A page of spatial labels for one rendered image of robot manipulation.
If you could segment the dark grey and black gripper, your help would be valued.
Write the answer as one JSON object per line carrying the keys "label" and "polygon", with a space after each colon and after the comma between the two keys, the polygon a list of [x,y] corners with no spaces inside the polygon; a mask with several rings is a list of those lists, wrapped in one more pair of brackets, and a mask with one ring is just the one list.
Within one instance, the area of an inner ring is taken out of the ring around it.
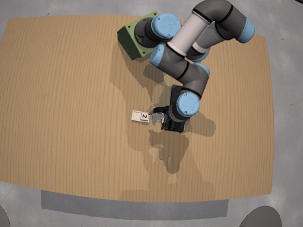
{"label": "dark grey and black gripper", "polygon": [[[183,122],[175,122],[170,117],[170,107],[173,105],[172,103],[170,106],[167,105],[165,107],[156,107],[151,112],[148,113],[148,115],[153,115],[153,125],[157,125],[158,121],[164,118],[164,122],[162,123],[161,130],[167,130],[167,131],[175,131],[182,133],[187,128],[187,123],[190,121],[190,118],[188,118],[186,121]],[[169,117],[168,117],[169,116]],[[170,118],[170,119],[169,119]],[[178,126],[176,125],[178,124]],[[163,127],[164,125],[164,127]],[[174,129],[171,127],[174,127]],[[170,129],[170,130],[169,130]],[[179,130],[179,131],[177,131]]]}

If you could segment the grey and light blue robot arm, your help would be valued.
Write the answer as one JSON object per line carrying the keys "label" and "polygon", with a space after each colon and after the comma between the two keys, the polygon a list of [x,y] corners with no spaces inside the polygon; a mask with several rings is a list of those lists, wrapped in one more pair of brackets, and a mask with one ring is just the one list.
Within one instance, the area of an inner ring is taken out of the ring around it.
{"label": "grey and light blue robot arm", "polygon": [[144,18],[136,24],[135,40],[143,47],[155,47],[150,64],[183,84],[172,85],[171,119],[183,122],[198,112],[210,74],[209,68],[200,62],[211,46],[233,38],[244,44],[254,32],[252,22],[227,0],[202,1],[183,25],[169,13]]}

